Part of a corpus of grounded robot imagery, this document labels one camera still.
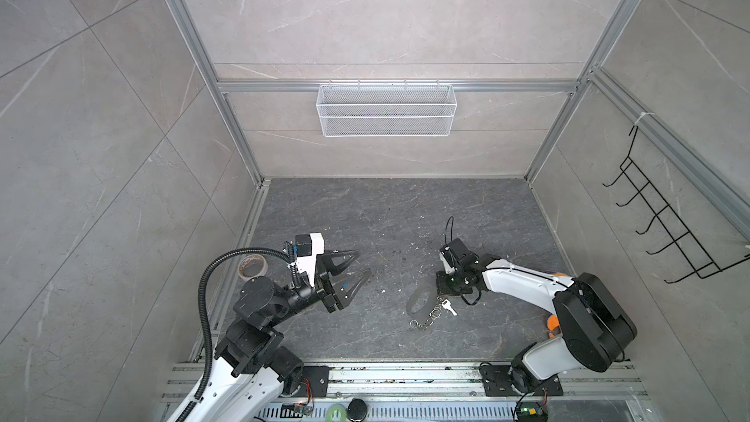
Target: black mounting base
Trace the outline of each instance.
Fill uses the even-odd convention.
[[[450,297],[458,297],[462,294],[471,294],[472,287],[461,286],[460,278],[455,276],[449,276],[445,271],[441,270],[435,277],[435,283],[437,285],[437,295],[446,295]]]
[[[302,381],[307,379],[310,382],[310,389],[313,390],[313,397],[325,397],[328,394],[329,373],[331,367],[308,367],[302,368]],[[299,389],[292,397],[307,397],[307,387],[305,383],[299,385]]]
[[[479,373],[482,374],[482,383],[484,385],[485,396],[519,396],[511,388],[513,379],[509,374],[510,365],[481,365]],[[559,378],[554,376],[551,380],[544,383],[534,394],[530,396],[544,396],[547,388],[547,396],[562,396],[563,387],[560,386]]]

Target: key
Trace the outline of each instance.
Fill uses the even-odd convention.
[[[451,301],[449,299],[446,298],[440,305],[447,311],[453,313],[454,316],[458,316],[454,311],[453,306],[451,306]]]

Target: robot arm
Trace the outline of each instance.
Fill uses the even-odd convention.
[[[273,399],[295,393],[303,363],[280,346],[284,335],[274,326],[318,301],[329,313],[347,307],[372,275],[369,269],[342,275],[359,251],[325,251],[320,233],[297,235],[285,253],[292,283],[282,287],[268,277],[245,283],[232,307],[238,318],[216,346],[205,389],[196,397],[198,381],[169,422],[246,422]]]
[[[478,257],[460,239],[440,249],[445,272],[436,281],[441,295],[464,295],[474,288],[520,298],[557,315],[561,333],[532,343],[511,362],[519,393],[565,370],[604,372],[638,331],[601,280],[592,274],[558,276],[511,264],[492,255]]]

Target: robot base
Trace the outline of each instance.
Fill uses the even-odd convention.
[[[514,381],[510,375],[510,365],[483,364],[479,367],[479,372],[482,374],[485,396],[516,397],[519,395],[519,392],[513,389]],[[563,387],[560,386],[559,379],[555,376],[546,381],[534,394],[530,394],[530,396],[544,396],[545,389],[547,390],[547,396],[563,395]]]

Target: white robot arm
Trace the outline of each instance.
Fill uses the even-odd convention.
[[[532,343],[511,362],[514,388],[519,393],[529,393],[565,370],[604,372],[638,333],[592,274],[567,277],[520,267],[492,255],[480,258],[460,239],[443,245],[440,255],[445,268],[436,277],[441,295],[463,297],[475,288],[480,296],[482,291],[494,291],[557,315],[561,333]]]
[[[196,400],[200,381],[175,409],[169,422],[179,420],[188,403]],[[279,397],[284,383],[270,367],[262,368],[253,375],[232,376],[232,366],[222,358],[211,368],[209,386],[198,399],[185,422],[249,422],[268,403]]]

